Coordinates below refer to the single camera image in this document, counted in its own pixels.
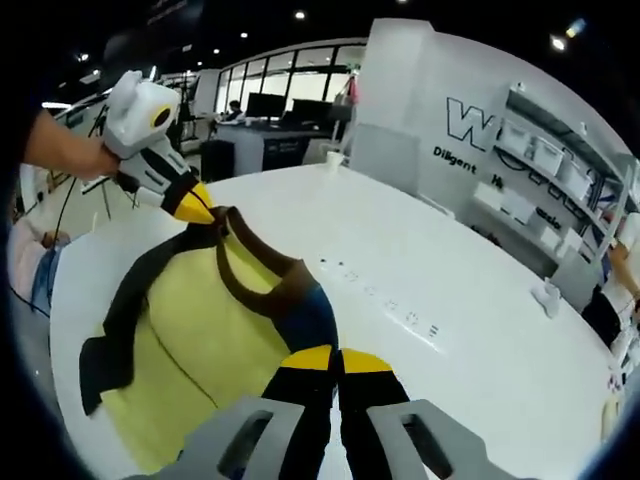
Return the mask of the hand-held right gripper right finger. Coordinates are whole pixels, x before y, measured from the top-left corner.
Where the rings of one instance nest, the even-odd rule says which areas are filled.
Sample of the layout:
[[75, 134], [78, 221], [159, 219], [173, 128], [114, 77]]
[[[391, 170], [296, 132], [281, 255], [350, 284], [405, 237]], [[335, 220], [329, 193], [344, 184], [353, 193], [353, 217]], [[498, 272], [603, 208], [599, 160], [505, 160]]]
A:
[[341, 351], [341, 439], [355, 479], [487, 479], [483, 440], [427, 400], [412, 400], [391, 366]]

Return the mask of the person's left hand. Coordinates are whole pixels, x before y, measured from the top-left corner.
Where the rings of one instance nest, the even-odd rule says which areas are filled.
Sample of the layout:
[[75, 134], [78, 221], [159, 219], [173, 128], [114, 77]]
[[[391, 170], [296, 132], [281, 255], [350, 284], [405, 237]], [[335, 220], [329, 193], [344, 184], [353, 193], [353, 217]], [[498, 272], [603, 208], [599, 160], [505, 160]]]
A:
[[67, 153], [66, 172], [82, 180], [113, 176], [119, 159], [98, 138], [82, 139]]

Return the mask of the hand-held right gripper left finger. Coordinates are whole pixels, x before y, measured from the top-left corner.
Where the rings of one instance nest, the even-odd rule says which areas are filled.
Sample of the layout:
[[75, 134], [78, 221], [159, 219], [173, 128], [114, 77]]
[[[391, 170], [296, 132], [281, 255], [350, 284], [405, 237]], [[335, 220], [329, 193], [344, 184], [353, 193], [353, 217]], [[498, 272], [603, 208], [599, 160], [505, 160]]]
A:
[[156, 479], [316, 479], [330, 438], [329, 345], [298, 351], [263, 394], [216, 413]]

